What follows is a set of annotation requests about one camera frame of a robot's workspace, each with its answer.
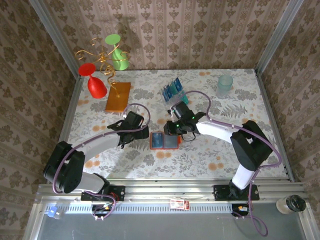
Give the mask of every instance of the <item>camera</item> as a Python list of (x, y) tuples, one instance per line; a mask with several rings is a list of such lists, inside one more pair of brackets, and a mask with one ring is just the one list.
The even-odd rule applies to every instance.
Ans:
[(163, 127), (165, 135), (199, 134), (196, 124), (200, 118), (206, 115), (204, 112), (194, 114), (183, 101), (171, 107), (170, 114), (174, 114), (178, 121), (173, 122), (170, 120), (166, 122)]

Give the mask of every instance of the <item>small jar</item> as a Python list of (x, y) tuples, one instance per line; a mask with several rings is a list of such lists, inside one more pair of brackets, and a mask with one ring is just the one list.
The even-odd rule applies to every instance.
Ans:
[(286, 196), (276, 201), (276, 208), (282, 214), (302, 212), (306, 209), (306, 201), (298, 195)]

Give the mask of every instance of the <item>metal rail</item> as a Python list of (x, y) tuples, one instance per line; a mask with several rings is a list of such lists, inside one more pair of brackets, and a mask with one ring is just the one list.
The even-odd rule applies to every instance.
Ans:
[[(215, 201), (214, 185), (226, 185), (229, 180), (193, 180), (193, 179), (111, 179), (111, 185), (125, 186), (125, 203), (169, 203), (172, 198), (189, 200), (190, 204), (229, 203), (229, 201)], [(260, 200), (255, 203), (275, 203), (278, 199), (297, 194), (308, 199), (303, 184), (288, 180), (258, 179), (254, 182), (258, 186)], [(79, 202), (81, 191), (76, 190), (68, 194), (55, 194), (51, 184), (39, 185), (35, 196), (35, 203), (70, 203)]]

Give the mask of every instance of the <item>clear glass cup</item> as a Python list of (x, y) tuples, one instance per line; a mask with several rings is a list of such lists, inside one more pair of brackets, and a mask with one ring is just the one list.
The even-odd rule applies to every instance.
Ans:
[(282, 214), (302, 212), (306, 209), (306, 201), (298, 195), (290, 195), (276, 201), (276, 208)]
[(232, 84), (234, 83), (234, 79), (230, 75), (222, 75), (218, 78), (217, 85), (217, 95), (224, 96), (227, 95), (228, 92), (232, 88)]

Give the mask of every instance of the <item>black clamp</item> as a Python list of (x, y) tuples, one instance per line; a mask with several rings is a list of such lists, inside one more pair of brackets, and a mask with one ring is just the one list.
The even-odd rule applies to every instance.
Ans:
[[(213, 195), (215, 201), (248, 201), (249, 186), (241, 190), (230, 180), (228, 185), (214, 185)], [(251, 200), (257, 201), (259, 199), (258, 187), (253, 184), (251, 188)]]
[(204, 112), (200, 111), (197, 114), (194, 114), (183, 101), (172, 106), (171, 109), (172, 111), (168, 111), (168, 113), (170, 115), (174, 114), (178, 118), (178, 121), (166, 122), (163, 127), (165, 135), (183, 135), (187, 133), (200, 134), (196, 124), (206, 115)]
[[(107, 128), (114, 131), (136, 130), (142, 127), (143, 121), (143, 116), (130, 111), (124, 120), (119, 120), (116, 123), (107, 126)], [(149, 137), (149, 127), (146, 126), (140, 131), (119, 132), (118, 135), (120, 136), (118, 146), (121, 146), (123, 149), (126, 144), (131, 143), (133, 140), (147, 139)]]
[[(94, 173), (104, 182), (103, 187), (98, 192), (99, 195), (111, 195), (117, 202), (123, 202), (125, 200), (126, 187), (123, 185), (110, 185), (110, 182), (103, 176)], [(107, 196), (94, 196), (83, 191), (81, 193), (81, 201), (100, 201), (100, 202), (112, 202)]]

